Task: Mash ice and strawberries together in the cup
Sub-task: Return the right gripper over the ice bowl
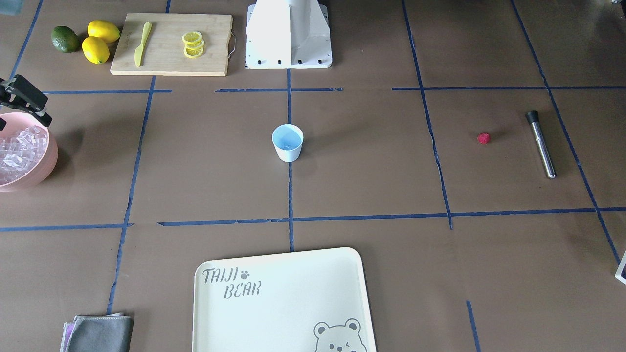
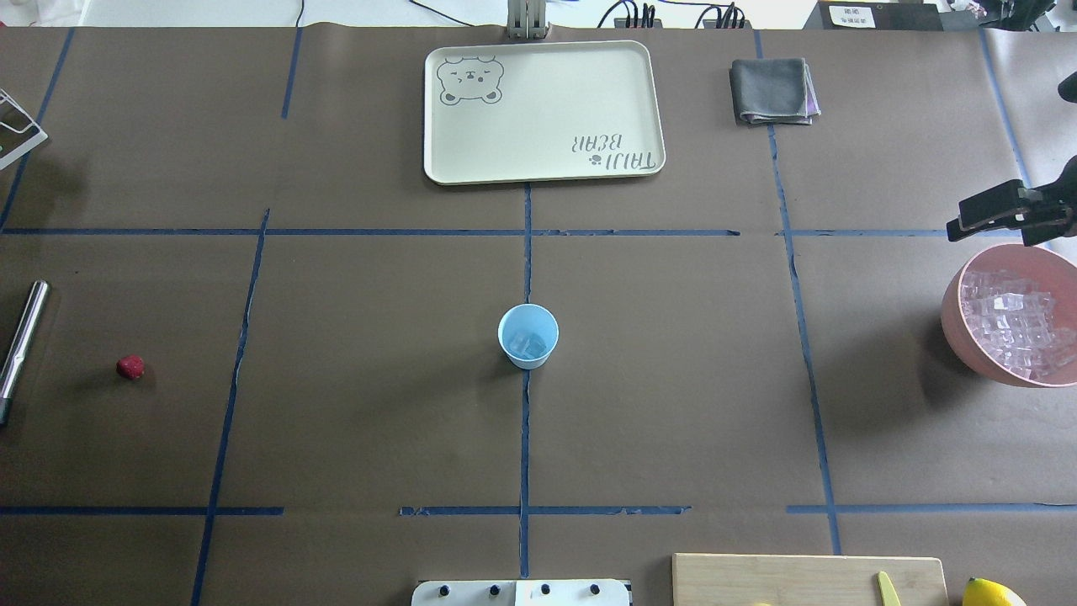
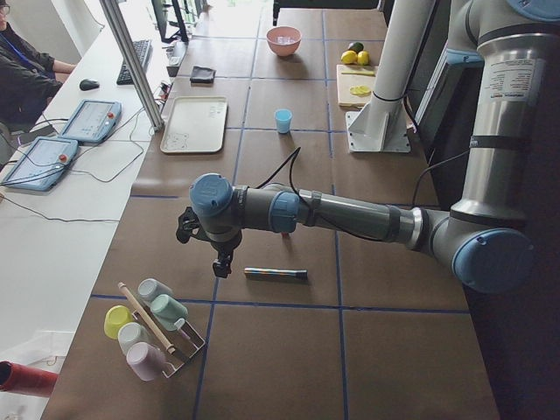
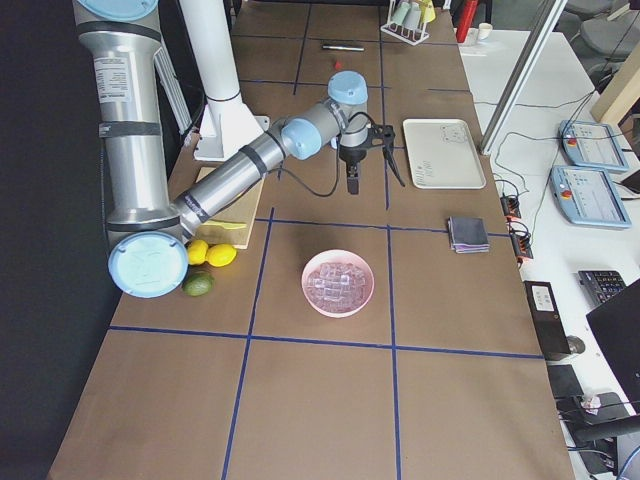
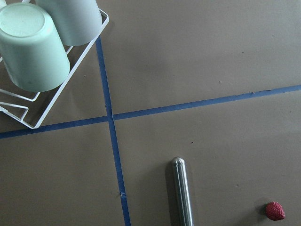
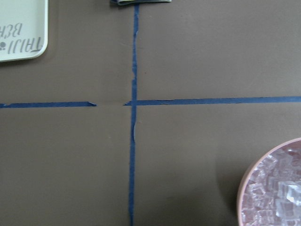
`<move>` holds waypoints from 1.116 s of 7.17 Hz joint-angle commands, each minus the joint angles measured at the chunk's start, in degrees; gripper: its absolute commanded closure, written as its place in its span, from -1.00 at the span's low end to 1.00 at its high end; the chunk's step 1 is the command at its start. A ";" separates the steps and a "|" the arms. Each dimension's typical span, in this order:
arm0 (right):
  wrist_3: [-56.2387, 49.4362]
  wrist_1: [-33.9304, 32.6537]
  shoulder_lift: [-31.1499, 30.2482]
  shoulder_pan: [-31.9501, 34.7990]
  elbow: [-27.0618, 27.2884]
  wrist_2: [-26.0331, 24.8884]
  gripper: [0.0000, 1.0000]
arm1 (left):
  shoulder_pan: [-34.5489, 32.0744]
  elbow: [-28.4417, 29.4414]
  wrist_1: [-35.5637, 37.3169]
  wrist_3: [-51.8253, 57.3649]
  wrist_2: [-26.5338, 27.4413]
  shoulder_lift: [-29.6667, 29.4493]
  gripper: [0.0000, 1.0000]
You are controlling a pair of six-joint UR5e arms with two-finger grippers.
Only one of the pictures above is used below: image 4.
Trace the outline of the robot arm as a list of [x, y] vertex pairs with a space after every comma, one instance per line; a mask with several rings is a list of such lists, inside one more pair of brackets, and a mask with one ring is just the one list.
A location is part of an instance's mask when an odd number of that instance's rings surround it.
[[178, 287], [188, 269], [186, 243], [199, 226], [286, 158], [305, 160], [334, 143], [355, 182], [369, 150], [393, 155], [394, 131], [371, 119], [366, 81], [353, 71], [334, 74], [327, 96], [306, 112], [261, 121], [241, 96], [223, 4], [184, 1], [180, 9], [204, 89], [205, 139], [217, 166], [171, 198], [158, 87], [165, 87], [179, 122], [188, 111], [163, 48], [157, 3], [77, 1], [73, 8], [79, 40], [93, 56], [99, 135], [110, 169], [108, 268], [129, 295], [154, 298]]

